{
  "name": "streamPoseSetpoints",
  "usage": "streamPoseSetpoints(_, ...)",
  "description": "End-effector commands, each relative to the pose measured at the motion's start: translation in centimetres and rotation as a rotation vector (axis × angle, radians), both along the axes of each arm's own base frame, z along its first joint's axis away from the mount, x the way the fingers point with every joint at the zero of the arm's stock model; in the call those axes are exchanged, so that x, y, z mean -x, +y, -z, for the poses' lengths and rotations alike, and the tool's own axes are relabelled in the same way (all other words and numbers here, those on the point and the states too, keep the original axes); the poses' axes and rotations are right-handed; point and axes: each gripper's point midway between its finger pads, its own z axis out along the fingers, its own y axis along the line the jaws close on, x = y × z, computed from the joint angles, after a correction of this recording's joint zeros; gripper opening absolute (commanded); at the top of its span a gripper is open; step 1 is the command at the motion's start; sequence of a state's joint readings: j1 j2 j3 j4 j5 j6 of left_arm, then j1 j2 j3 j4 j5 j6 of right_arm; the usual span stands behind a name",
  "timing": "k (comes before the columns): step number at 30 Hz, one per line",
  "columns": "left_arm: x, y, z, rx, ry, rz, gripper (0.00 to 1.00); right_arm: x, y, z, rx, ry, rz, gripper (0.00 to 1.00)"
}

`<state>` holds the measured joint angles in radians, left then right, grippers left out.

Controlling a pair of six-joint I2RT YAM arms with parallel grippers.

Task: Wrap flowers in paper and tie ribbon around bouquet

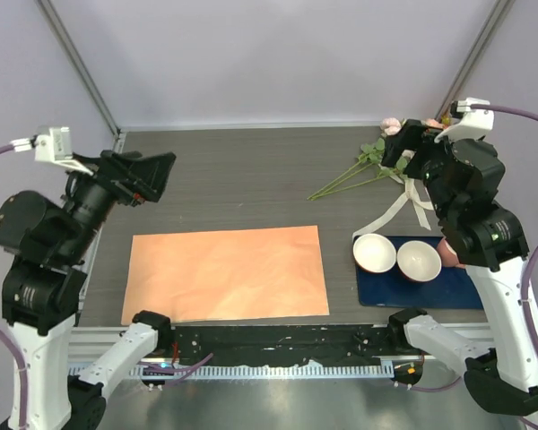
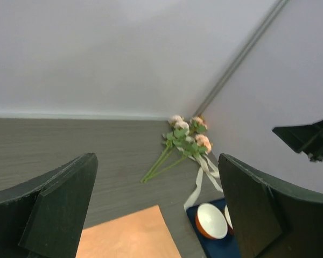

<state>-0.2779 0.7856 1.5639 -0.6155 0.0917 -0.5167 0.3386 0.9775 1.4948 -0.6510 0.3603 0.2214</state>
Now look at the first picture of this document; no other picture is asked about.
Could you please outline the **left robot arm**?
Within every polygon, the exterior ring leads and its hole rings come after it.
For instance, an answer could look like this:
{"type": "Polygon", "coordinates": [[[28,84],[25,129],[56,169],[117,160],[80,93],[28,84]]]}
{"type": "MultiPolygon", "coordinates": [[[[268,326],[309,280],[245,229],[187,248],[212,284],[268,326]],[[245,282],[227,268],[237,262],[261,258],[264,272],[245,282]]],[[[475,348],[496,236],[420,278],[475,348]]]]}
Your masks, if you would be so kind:
{"type": "Polygon", "coordinates": [[[22,191],[0,208],[0,246],[13,256],[2,286],[1,341],[14,358],[11,429],[94,429],[108,399],[146,356],[172,349],[170,319],[141,311],[126,332],[79,374],[68,350],[87,274],[83,258],[111,210],[157,202],[176,157],[103,151],[69,170],[60,203],[22,191]]]}

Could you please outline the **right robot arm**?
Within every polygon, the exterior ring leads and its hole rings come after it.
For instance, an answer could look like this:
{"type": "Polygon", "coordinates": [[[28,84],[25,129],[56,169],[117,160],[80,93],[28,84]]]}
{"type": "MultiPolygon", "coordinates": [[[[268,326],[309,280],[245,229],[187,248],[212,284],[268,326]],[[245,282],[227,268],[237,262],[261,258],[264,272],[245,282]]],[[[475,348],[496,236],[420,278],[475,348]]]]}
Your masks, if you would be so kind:
{"type": "Polygon", "coordinates": [[[426,188],[444,238],[476,287],[494,345],[471,341],[418,308],[391,315],[386,340],[396,353],[416,348],[446,364],[485,411],[527,417],[538,412],[538,337],[527,324],[538,321],[538,309],[523,278],[529,247],[516,215],[495,200],[506,168],[494,147],[449,133],[407,119],[387,133],[381,164],[393,167],[412,151],[404,173],[426,188]]]}

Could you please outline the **light pink fake flower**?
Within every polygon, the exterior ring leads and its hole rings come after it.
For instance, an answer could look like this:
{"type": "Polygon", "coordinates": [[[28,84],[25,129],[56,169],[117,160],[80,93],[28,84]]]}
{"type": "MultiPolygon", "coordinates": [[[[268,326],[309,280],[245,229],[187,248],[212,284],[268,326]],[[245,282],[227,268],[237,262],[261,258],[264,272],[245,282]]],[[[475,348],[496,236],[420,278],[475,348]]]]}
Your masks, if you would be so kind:
{"type": "Polygon", "coordinates": [[[360,155],[358,156],[358,158],[356,158],[355,163],[358,162],[360,157],[364,156],[367,158],[371,157],[375,161],[375,163],[380,164],[381,159],[384,154],[384,149],[385,149],[384,135],[382,134],[382,131],[381,131],[380,136],[377,138],[375,142],[365,143],[360,147],[360,155]]]}

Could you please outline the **orange beige wrapping paper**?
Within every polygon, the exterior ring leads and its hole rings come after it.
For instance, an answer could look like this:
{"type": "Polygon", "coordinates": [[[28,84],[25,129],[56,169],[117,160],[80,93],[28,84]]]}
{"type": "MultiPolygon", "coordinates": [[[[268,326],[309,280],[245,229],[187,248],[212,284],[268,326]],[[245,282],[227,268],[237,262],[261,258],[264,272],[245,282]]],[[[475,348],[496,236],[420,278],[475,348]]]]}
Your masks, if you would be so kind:
{"type": "Polygon", "coordinates": [[[134,236],[121,322],[142,310],[174,323],[327,315],[318,229],[134,236]]]}

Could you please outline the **peach fake flower with buds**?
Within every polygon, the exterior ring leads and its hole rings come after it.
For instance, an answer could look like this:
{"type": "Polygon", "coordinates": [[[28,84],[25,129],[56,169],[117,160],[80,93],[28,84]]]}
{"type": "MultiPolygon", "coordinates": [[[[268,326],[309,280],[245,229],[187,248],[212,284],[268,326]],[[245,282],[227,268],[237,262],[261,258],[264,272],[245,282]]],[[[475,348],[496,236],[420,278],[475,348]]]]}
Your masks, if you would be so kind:
{"type": "Polygon", "coordinates": [[[421,121],[424,126],[428,128],[434,128],[439,130],[446,130],[449,127],[449,121],[446,118],[444,123],[439,122],[434,118],[428,118],[421,121]]]}

